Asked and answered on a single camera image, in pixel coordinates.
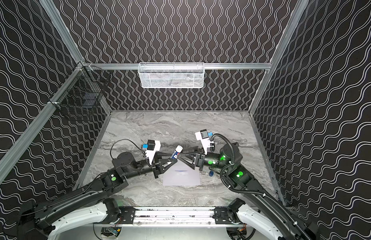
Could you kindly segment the blue white glue stick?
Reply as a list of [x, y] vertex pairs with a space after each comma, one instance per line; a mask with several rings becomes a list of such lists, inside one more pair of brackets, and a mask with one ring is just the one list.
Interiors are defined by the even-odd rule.
[[178, 156], [178, 154], [180, 154], [181, 152], [182, 152], [182, 150], [183, 150], [183, 147], [182, 146], [180, 146], [180, 145], [178, 145], [176, 148], [175, 148], [175, 150], [174, 150], [174, 152], [172, 153], [172, 155], [171, 155], [171, 159], [176, 159], [177, 158], [177, 156]]

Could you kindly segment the white envelope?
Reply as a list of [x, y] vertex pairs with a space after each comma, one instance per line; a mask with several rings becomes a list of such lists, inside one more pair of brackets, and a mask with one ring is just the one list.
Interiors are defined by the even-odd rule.
[[162, 175], [163, 186], [198, 186], [200, 171], [193, 170], [185, 163], [178, 161]]

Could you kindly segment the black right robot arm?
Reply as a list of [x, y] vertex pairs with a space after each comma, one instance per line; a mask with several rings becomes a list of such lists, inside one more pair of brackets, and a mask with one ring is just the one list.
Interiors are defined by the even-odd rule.
[[205, 152], [193, 147], [183, 150], [179, 157], [189, 166], [217, 169], [228, 190], [241, 194], [254, 207], [236, 199], [227, 207], [229, 221], [252, 227], [269, 240], [318, 240], [319, 228], [307, 223], [275, 199], [256, 177], [242, 164], [237, 143], [225, 144], [219, 153]]

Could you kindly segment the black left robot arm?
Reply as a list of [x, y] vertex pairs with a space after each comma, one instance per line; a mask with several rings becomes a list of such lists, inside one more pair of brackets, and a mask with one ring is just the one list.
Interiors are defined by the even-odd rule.
[[176, 162], [175, 157], [162, 152], [154, 152], [139, 162], [130, 152], [121, 153], [112, 159], [113, 168], [89, 184], [50, 202], [30, 201], [22, 205], [16, 223], [17, 238], [50, 240], [91, 223], [118, 224], [122, 216], [112, 196], [128, 186], [129, 178], [146, 173], [153, 173], [157, 178]]

